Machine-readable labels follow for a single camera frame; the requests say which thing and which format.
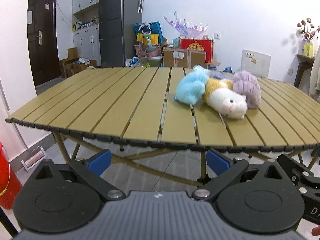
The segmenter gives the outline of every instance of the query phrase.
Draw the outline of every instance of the floor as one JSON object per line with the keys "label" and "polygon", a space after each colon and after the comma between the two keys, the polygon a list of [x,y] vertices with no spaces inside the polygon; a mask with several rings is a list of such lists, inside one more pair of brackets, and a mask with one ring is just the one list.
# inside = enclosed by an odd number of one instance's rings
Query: floor
{"label": "floor", "polygon": [[[102,143],[98,141],[87,140],[88,142],[95,144],[101,148],[108,148],[111,150],[112,153],[115,153],[120,156],[132,155],[135,153],[141,153],[143,151],[150,151],[151,148],[139,148],[139,147],[132,147],[132,146],[125,146],[124,152],[120,152],[120,149],[117,145],[113,143]],[[65,145],[69,154],[73,152],[75,147],[75,143],[66,140]],[[50,147],[46,150],[46,153],[50,159],[54,161],[56,164],[63,164],[65,163],[60,151],[58,149],[57,144]],[[80,147],[78,157],[88,158],[92,156],[94,152]],[[230,154],[230,158],[234,157],[244,157],[247,158],[245,154]],[[310,152],[306,151],[303,154],[304,161],[306,163],[311,161]],[[158,169],[161,171],[166,171],[173,175],[178,175],[181,177],[185,177],[188,179],[197,179],[200,177],[200,154],[196,152],[187,151],[177,151],[172,152],[166,155],[161,155],[153,158],[147,158],[144,160],[137,161],[143,165],[146,165],[150,168]],[[261,160],[252,158],[250,163],[260,164],[262,163]],[[24,184],[34,168],[27,173],[24,169],[21,169],[17,172],[17,176],[19,180]],[[210,177],[215,177],[215,174],[207,167],[207,171]],[[316,163],[312,169],[315,176],[320,177],[320,166]],[[130,190],[147,190],[147,191],[172,191],[172,190],[186,190],[187,192],[191,193],[195,190],[196,187],[188,186],[185,184],[180,184],[177,182],[173,182],[164,178],[160,178],[154,175],[149,175],[144,173],[143,171],[137,171],[133,168],[130,168],[124,164],[113,164],[111,165],[102,175],[101,177],[114,186],[118,187],[119,189],[123,190],[126,194]],[[5,210],[5,213],[12,221],[15,227],[18,228],[17,221],[12,213],[12,210]],[[302,220],[298,227],[298,232],[302,234],[306,239],[316,239],[318,240],[319,237],[311,236],[311,229],[316,226],[315,224]],[[0,224],[0,240],[9,240],[11,237],[6,232],[6,230]]]}
{"label": "floor", "polygon": [[61,81],[64,81],[65,78],[63,77],[58,77],[55,79],[52,79],[50,81],[47,81],[46,83],[43,83],[41,85],[36,86],[36,93],[37,96],[39,96],[41,93],[43,93],[44,91],[48,90],[49,88],[55,86],[56,84],[59,84]]}

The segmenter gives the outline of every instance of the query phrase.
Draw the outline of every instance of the baseboard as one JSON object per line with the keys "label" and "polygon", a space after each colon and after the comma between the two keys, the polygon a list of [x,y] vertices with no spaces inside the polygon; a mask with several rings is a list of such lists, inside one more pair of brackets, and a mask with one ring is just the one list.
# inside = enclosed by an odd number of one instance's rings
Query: baseboard
{"label": "baseboard", "polygon": [[33,154],[31,154],[31,152],[34,149],[36,149],[38,146],[42,146],[44,150],[47,150],[55,143],[56,143],[56,141],[55,141],[52,133],[50,133],[48,136],[44,137],[42,140],[35,143],[28,150],[24,151],[23,153],[18,155],[16,158],[14,158],[12,161],[10,161],[10,167],[12,168],[13,172],[16,173],[18,170],[23,168],[21,161],[26,161],[26,160],[30,159],[33,155]]}

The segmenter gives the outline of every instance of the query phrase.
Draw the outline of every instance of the blue plush toy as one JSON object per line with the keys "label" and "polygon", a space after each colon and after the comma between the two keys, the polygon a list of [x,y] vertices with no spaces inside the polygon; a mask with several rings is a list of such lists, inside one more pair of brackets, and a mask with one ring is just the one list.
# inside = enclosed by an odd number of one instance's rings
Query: blue plush toy
{"label": "blue plush toy", "polygon": [[193,71],[186,75],[178,84],[175,100],[187,105],[195,105],[205,91],[209,77],[201,71]]}

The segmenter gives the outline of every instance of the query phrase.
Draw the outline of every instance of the blue gripper pad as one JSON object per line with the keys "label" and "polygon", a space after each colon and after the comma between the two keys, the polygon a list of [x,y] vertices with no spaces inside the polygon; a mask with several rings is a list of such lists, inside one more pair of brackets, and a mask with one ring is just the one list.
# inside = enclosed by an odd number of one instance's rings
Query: blue gripper pad
{"label": "blue gripper pad", "polygon": [[100,176],[111,165],[111,152],[104,149],[84,162],[94,174]]}
{"label": "blue gripper pad", "polygon": [[231,167],[227,157],[222,158],[219,153],[207,151],[207,165],[218,176]]}

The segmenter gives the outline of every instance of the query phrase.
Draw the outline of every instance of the black pole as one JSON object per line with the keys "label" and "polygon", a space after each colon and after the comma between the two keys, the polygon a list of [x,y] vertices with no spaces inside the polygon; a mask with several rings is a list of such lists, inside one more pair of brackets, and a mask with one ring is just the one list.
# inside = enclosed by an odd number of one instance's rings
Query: black pole
{"label": "black pole", "polygon": [[10,222],[9,218],[6,216],[2,208],[0,207],[0,222],[3,224],[4,228],[8,231],[8,233],[15,237],[18,235],[18,231],[13,226],[13,224]]}

